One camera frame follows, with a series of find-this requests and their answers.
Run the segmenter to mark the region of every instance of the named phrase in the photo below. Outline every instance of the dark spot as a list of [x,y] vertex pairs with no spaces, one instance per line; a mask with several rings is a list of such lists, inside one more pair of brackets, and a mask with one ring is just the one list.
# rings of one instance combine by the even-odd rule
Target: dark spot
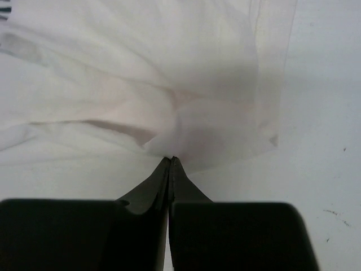
[[331,210],[323,210],[324,212],[328,212],[328,213],[332,213],[335,216],[338,216],[338,213],[336,213],[335,211],[331,211]]
[[350,227],[351,225],[349,223],[347,223],[347,221],[343,220],[342,221],[347,227]]
[[102,128],[104,130],[112,130],[117,133],[127,134],[134,138],[137,144],[140,146],[150,141],[156,135],[155,133],[147,131],[146,129],[136,128],[129,125],[116,124],[108,121],[87,120],[84,121],[84,123]]
[[278,136],[275,135],[274,137],[271,137],[270,142],[273,146],[277,147],[278,146]]

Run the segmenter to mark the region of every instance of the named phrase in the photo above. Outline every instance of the black plastic part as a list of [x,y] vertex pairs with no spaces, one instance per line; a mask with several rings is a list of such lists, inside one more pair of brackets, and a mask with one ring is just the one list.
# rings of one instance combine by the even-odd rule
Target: black plastic part
[[162,270],[169,165],[114,202],[2,202],[0,270]]
[[0,270],[162,270],[169,206],[175,271],[318,270],[284,203],[213,203],[178,158],[115,201],[0,203]]
[[169,241],[175,271],[317,271],[301,216],[285,203],[213,203],[178,158],[169,172]]

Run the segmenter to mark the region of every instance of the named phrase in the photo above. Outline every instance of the white fabric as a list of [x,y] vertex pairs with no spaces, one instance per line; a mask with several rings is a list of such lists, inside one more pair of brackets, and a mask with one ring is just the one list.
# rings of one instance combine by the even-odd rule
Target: white fabric
[[151,154],[199,171],[271,149],[294,5],[12,0],[0,165]]

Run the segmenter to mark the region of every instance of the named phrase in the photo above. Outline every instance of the black stripe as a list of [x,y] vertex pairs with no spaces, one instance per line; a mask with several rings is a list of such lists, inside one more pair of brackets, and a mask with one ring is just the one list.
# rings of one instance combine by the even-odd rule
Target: black stripe
[[10,13],[11,7],[0,7],[0,12]]

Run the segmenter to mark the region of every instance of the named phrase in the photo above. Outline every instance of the white table surface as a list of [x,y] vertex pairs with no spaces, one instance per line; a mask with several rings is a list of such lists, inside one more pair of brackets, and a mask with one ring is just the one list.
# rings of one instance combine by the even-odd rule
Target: white table surface
[[322,270],[361,270],[361,1],[298,0],[279,148],[194,174],[213,200],[286,201]]

